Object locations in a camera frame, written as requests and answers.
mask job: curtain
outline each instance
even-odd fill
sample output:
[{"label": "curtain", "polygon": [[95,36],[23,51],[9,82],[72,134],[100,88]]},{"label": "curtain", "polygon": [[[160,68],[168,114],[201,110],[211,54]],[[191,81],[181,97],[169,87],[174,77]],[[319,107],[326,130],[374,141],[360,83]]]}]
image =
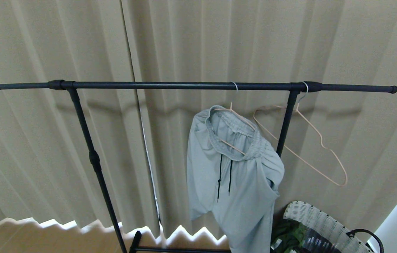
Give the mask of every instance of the curtain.
[{"label": "curtain", "polygon": [[[0,1],[0,83],[133,81],[119,1]],[[125,232],[160,226],[133,90],[79,90]],[[0,91],[0,220],[109,214],[66,91]]]},{"label": "curtain", "polygon": [[[0,82],[52,79],[397,85],[397,0],[0,2]],[[166,237],[179,225],[222,235],[211,214],[189,220],[185,157],[194,114],[233,102],[251,119],[256,108],[287,101],[283,91],[79,92],[124,230],[159,232],[156,197]],[[397,203],[397,93],[309,93],[300,109],[339,155],[348,186],[284,150],[277,213],[303,200],[349,228],[374,231]],[[283,115],[268,110],[258,119],[278,136]],[[286,145],[343,181],[297,115]],[[110,226],[66,92],[0,92],[6,216]]]}]

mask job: basket handle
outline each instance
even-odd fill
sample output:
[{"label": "basket handle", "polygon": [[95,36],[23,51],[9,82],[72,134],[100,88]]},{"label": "basket handle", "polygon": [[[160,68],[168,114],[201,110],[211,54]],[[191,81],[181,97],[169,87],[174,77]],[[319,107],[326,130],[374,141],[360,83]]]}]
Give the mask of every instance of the basket handle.
[{"label": "basket handle", "polygon": [[348,235],[349,237],[353,238],[353,237],[354,237],[354,234],[359,233],[359,232],[364,232],[364,233],[367,233],[367,234],[370,234],[371,236],[373,236],[373,237],[375,238],[375,240],[377,240],[378,245],[380,245],[380,253],[384,253],[383,243],[381,242],[380,238],[378,238],[378,236],[376,236],[374,233],[370,232],[370,231],[367,230],[367,229],[362,229],[362,228],[360,228],[360,229],[355,229],[355,230],[352,230],[352,231],[348,232],[347,235]]}]

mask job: gray sweatpants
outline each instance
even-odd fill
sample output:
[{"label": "gray sweatpants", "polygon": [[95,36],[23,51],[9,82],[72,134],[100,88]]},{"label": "gray sweatpants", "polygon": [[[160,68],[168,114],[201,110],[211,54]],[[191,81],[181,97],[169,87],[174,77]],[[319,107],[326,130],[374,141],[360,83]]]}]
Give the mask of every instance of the gray sweatpants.
[{"label": "gray sweatpants", "polygon": [[192,122],[187,157],[191,219],[211,211],[232,253],[269,253],[284,165],[255,125],[253,130],[232,112],[213,111],[222,108],[199,112]]}]

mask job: clothes rack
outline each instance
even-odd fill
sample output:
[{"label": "clothes rack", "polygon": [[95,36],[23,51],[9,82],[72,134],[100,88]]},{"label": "clothes rack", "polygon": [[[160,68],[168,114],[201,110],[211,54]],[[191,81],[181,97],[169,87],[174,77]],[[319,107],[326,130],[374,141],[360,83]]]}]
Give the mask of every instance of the clothes rack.
[{"label": "clothes rack", "polygon": [[[375,85],[336,85],[322,84],[319,82],[292,82],[292,83],[237,83],[239,90],[262,90],[262,91],[289,91],[287,99],[287,108],[282,123],[281,134],[278,141],[276,152],[281,157],[287,130],[291,121],[293,108],[300,92],[317,92],[317,91],[361,91],[361,92],[383,92],[396,93],[397,87],[393,86],[375,86]],[[117,218],[111,203],[110,194],[100,166],[100,158],[94,149],[91,134],[89,133],[83,108],[80,103],[77,89],[178,89],[178,90],[236,90],[232,82],[74,82],[65,80],[53,80],[50,82],[40,83],[12,83],[0,84],[0,90],[13,89],[53,89],[67,90],[75,107],[80,126],[89,150],[89,160],[99,181],[100,189],[110,214],[113,227],[115,229],[120,248],[123,253],[127,253],[122,235],[120,233]],[[206,249],[177,249],[177,248],[155,248],[139,246],[142,234],[137,231],[130,247],[130,253],[136,252],[178,252],[178,253],[229,253],[229,250],[206,250]]]}]

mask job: laundry basket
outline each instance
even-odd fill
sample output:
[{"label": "laundry basket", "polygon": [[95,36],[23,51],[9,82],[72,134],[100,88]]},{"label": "laundry basket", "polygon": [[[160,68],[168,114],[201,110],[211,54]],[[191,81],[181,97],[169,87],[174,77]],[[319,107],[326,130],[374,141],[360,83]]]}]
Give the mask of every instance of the laundry basket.
[{"label": "laundry basket", "polygon": [[291,202],[284,212],[283,219],[293,219],[306,227],[302,248],[312,253],[371,253],[372,250],[355,237],[357,232],[371,234],[380,245],[380,253],[384,253],[381,240],[372,232],[365,229],[350,231],[331,216],[308,203]]}]

